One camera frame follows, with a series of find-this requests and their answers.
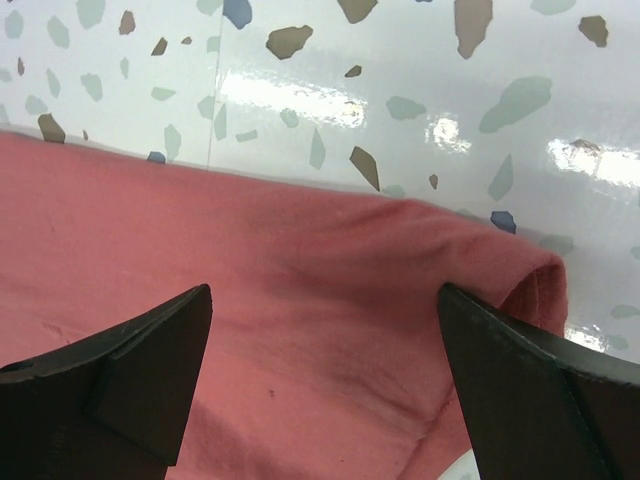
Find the fabric fold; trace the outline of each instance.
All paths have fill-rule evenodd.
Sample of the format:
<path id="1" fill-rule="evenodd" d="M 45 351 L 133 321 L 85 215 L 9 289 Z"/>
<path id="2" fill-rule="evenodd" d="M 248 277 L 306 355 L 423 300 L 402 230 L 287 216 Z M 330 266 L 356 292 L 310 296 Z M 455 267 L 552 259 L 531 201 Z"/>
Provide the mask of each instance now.
<path id="1" fill-rule="evenodd" d="M 0 364 L 211 286 L 171 480 L 437 479 L 469 448 L 440 286 L 559 335 L 567 316 L 558 256 L 414 200 L 7 134 L 0 187 Z"/>

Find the glossy white surface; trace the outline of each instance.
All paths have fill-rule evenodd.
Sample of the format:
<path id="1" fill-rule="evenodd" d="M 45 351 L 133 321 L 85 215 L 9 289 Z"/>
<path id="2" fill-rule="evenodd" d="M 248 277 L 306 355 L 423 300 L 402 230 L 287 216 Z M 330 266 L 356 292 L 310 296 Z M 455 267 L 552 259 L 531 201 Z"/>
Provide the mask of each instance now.
<path id="1" fill-rule="evenodd" d="M 86 130 L 94 145 L 144 158 L 158 151 L 203 168 L 374 191 L 349 160 L 358 146 L 375 159 L 383 192 L 404 191 L 487 222 L 492 212 L 510 212 L 517 234 L 564 255 L 567 336 L 640 361 L 640 29 L 633 2 L 381 1 L 351 24 L 336 0 L 251 0 L 251 22 L 241 29 L 222 19 L 221 4 L 110 1 L 89 29 L 75 3 L 2 4 L 1 17 L 17 11 L 24 20 L 18 38 L 15 17 L 0 34 L 0 69 L 10 77 L 0 70 L 4 128 L 40 135 L 38 115 L 25 109 L 34 95 L 68 141 L 83 142 Z M 243 2 L 229 5 L 249 18 Z M 469 9 L 477 11 L 465 15 Z M 137 28 L 119 35 L 125 10 Z M 466 43 L 458 52 L 456 10 L 461 38 L 477 40 L 482 19 L 492 18 L 470 57 Z M 46 31 L 53 15 L 69 28 L 68 49 Z M 599 20 L 596 27 L 591 20 L 595 40 L 579 28 L 593 16 L 606 22 L 606 46 L 598 46 Z M 270 32 L 303 25 L 313 34 L 291 58 L 279 60 L 265 47 Z M 190 45 L 180 43 L 186 36 Z M 207 52 L 216 36 L 220 53 L 215 41 Z M 151 56 L 160 37 L 167 51 Z M 128 79 L 119 69 L 124 57 Z M 354 65 L 362 73 L 345 78 Z M 59 77 L 57 98 L 47 68 Z M 100 101 L 82 87 L 86 73 L 102 79 Z M 176 93 L 155 100 L 156 86 Z M 501 96 L 506 107 L 488 114 Z M 391 103 L 396 117 L 404 110 L 413 118 L 395 119 L 392 97 L 415 102 Z M 296 112 L 297 126 L 290 113 L 291 127 L 282 120 L 285 109 Z M 167 151 L 168 125 L 179 132 L 176 155 Z M 476 479 L 470 459 L 446 478 Z"/>

